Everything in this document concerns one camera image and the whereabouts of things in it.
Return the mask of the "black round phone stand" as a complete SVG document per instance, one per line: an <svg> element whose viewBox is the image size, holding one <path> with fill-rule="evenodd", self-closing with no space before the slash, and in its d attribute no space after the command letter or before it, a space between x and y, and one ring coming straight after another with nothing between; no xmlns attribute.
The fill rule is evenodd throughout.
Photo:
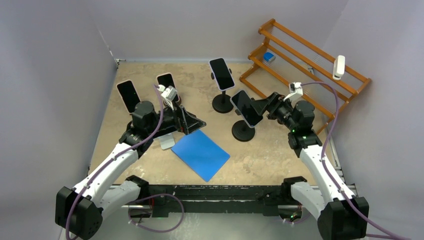
<svg viewBox="0 0 424 240"><path fill-rule="evenodd" d="M212 100L212 108L221 114L229 113L233 109L233 105L230 103L230 96L225 91L221 91L221 94L216 95Z"/></svg>
<svg viewBox="0 0 424 240"><path fill-rule="evenodd" d="M240 142L248 142L255 136L255 128L249 127L244 120L235 122L231 128L233 137Z"/></svg>

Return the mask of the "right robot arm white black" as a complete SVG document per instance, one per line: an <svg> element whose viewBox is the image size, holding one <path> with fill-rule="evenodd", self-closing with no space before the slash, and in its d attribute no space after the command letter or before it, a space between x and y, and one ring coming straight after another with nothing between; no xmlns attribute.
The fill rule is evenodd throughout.
<svg viewBox="0 0 424 240"><path fill-rule="evenodd" d="M274 92L265 99L251 100L258 115L268 113L269 120L277 120L289 129L288 143L296 156L306 165L319 188L313 190L306 182L296 182L281 189L280 196L288 204L302 204L316 219L324 240L354 240L365 237L369 204L357 197L340 178L325 154L325 148L312 129L315 107L300 100L290 100Z"/></svg>

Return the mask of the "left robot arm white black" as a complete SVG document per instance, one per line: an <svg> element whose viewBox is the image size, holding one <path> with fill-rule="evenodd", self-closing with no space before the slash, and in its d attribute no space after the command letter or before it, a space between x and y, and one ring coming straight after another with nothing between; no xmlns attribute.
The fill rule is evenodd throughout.
<svg viewBox="0 0 424 240"><path fill-rule="evenodd" d="M148 201L149 184L140 177L132 175L118 187L111 186L155 138L175 131L189 135L206 126L183 106L166 106L156 112L150 101L138 102L130 115L132 120L109 156L81 182L62 187L56 195L54 221L76 238L92 238L103 220L121 206Z"/></svg>

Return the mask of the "silver phone stand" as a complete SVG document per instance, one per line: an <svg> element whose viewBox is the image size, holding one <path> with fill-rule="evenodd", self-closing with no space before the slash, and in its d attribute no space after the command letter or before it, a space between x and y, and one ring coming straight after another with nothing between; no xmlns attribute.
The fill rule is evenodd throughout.
<svg viewBox="0 0 424 240"><path fill-rule="evenodd" d="M162 150L167 150L175 145L175 139L172 133L162 135L157 138Z"/></svg>

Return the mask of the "phone in lilac case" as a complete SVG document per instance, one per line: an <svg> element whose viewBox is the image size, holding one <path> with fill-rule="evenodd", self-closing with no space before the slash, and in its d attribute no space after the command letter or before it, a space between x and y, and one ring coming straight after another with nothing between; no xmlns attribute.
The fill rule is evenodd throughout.
<svg viewBox="0 0 424 240"><path fill-rule="evenodd" d="M211 59L209 62L213 79L215 80L220 91L227 91L236 86L235 81L230 73L230 69L224 58Z"/></svg>

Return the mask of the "pink phone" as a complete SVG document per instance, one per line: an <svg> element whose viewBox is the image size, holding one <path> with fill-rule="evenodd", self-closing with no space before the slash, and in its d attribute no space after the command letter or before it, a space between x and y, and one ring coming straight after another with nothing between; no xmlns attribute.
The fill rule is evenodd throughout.
<svg viewBox="0 0 424 240"><path fill-rule="evenodd" d="M158 75L156 77L156 80L157 80L157 82L158 82L159 85L163 85L166 88L172 86L173 88L176 89L173 76L172 76L172 74L170 72L167 72L167 73L163 73L163 74ZM181 98L180 98L179 93L176 94L176 96L174 97L173 101L176 102L177 105L180 105L181 104Z"/></svg>
<svg viewBox="0 0 424 240"><path fill-rule="evenodd" d="M127 109L127 111L131 114L135 111L138 103L141 102L139 95L136 91L136 88L133 82L128 79L123 82L120 82L116 85L116 88L119 92L120 97Z"/></svg>

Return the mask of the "far left pink phone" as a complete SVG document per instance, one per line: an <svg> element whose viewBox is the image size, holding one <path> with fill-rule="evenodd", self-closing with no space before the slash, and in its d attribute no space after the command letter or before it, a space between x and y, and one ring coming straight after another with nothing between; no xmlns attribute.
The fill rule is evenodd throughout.
<svg viewBox="0 0 424 240"><path fill-rule="evenodd" d="M120 97L127 109L127 111L131 114L135 111L138 103L141 102L139 95L136 91L136 88L133 82L128 79L123 82L120 82L116 85L116 88L119 92Z"/></svg>

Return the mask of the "blue mat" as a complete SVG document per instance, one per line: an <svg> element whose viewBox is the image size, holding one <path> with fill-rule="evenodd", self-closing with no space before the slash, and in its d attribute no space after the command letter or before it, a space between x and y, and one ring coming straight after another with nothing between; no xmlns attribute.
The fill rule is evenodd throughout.
<svg viewBox="0 0 424 240"><path fill-rule="evenodd" d="M209 182L230 159L230 154L201 130L182 137L171 151L205 182Z"/></svg>

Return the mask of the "orange wooden rack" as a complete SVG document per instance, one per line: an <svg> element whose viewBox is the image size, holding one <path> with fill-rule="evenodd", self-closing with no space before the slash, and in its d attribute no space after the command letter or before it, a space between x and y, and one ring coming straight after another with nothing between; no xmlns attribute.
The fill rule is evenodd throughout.
<svg viewBox="0 0 424 240"><path fill-rule="evenodd" d="M349 66L345 66L341 80L334 80L336 57L273 18L259 27L258 34L263 41L248 55L252 66L239 80L260 98L273 92L287 95L292 82L308 84L303 99L315 106L317 120L313 128L317 133L329 128L335 111L342 112L371 83L370 78ZM265 52L275 55L272 63L263 60Z"/></svg>

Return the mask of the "blue white eraser block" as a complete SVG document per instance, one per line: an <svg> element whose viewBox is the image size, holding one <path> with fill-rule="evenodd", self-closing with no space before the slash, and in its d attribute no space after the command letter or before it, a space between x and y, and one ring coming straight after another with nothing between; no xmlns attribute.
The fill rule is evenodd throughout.
<svg viewBox="0 0 424 240"><path fill-rule="evenodd" d="M275 59L276 59L276 56L273 53L271 53L271 52L265 52L263 54L263 60L266 63L272 63Z"/></svg>

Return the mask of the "white stapler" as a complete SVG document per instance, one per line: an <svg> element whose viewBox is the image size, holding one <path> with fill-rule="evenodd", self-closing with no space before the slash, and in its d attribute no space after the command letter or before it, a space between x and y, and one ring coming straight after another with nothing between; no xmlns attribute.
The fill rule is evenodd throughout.
<svg viewBox="0 0 424 240"><path fill-rule="evenodd" d="M338 55L333 62L332 79L340 81L345 74L346 58L344 55Z"/></svg>

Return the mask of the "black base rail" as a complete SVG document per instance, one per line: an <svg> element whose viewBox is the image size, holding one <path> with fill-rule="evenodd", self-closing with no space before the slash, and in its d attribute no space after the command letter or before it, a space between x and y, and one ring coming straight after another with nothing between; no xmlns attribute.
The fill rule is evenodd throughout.
<svg viewBox="0 0 424 240"><path fill-rule="evenodd" d="M283 185L166 185L151 184L130 206L144 206L154 218L170 213L261 214L288 217L300 203Z"/></svg>

